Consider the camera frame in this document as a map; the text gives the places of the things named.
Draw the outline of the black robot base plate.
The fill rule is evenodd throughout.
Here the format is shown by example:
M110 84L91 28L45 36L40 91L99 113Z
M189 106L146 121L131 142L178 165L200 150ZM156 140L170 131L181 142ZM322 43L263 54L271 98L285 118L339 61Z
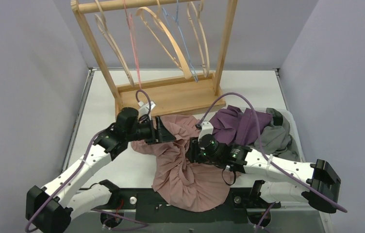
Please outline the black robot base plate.
M266 227L271 214L265 213L269 204L251 188L232 187L224 202L211 210L192 212L168 204L151 188L119 188L112 186L110 198L99 209L118 214L131 212L144 223L214 223L228 221L234 224L260 224Z

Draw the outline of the blue wire hanger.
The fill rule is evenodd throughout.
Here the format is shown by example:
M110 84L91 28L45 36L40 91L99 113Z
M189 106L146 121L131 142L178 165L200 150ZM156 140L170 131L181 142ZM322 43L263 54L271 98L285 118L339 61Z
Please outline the blue wire hanger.
M195 82L198 82L199 78L198 78L198 75L197 75L193 65L192 65L191 57L190 57L190 54L189 54L189 51L188 51L188 47L187 47L187 44L185 42L185 38L184 38L183 32L181 30L180 24L179 24L179 1L176 0L175 16L170 15L164 7L162 8L162 13L163 13L163 16L166 20L166 24L167 24L168 27L170 27L170 23L168 21L169 18L172 19L175 22L175 24L177 25L177 28L179 30L179 33L180 33L180 36L181 36L181 39L182 39L182 43L183 43L183 46L184 46L184 49L185 49L187 64L189 66L189 70L190 70L191 75L193 76Z

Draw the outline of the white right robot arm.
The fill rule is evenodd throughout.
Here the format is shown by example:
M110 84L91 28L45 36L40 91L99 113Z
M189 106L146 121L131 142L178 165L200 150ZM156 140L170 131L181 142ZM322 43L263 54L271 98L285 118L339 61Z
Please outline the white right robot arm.
M185 155L192 163L256 176L249 197L256 207L294 201L324 213L347 212L338 204L341 179L325 160L309 163L268 156L248 146L219 143L211 134L192 137Z

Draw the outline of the purple skirt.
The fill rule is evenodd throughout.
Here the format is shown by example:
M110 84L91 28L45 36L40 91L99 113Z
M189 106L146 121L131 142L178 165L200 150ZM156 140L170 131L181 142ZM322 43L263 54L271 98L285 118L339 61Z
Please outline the purple skirt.
M229 105L218 110L209 120L213 126L213 136L219 143L227 145L238 144L246 146L258 139L258 134L270 124L273 116L264 112L255 114L250 108L241 111L240 108Z

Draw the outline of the pink pleated skirt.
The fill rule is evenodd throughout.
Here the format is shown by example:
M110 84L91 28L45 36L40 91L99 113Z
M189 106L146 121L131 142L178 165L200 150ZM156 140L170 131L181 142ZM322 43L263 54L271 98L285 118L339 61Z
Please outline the pink pleated skirt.
M194 116L167 115L161 120L176 137L173 142L148 145L143 140L131 142L131 148L156 157L152 183L155 192L170 205L191 212L204 212L222 205L234 179L231 172L212 165L191 163L185 154L189 140L199 135Z

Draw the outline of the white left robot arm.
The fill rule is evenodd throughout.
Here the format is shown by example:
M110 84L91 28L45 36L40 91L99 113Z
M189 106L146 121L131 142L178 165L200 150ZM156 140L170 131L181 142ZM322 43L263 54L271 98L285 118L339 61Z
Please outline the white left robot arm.
M119 188L108 180L83 192L79 189L125 151L129 142L141 140L153 145L176 138L158 116L139 121L138 110L123 108L114 123L93 136L84 155L75 163L43 187L35 185L28 191L25 232L63 233L73 219L91 209L118 205Z

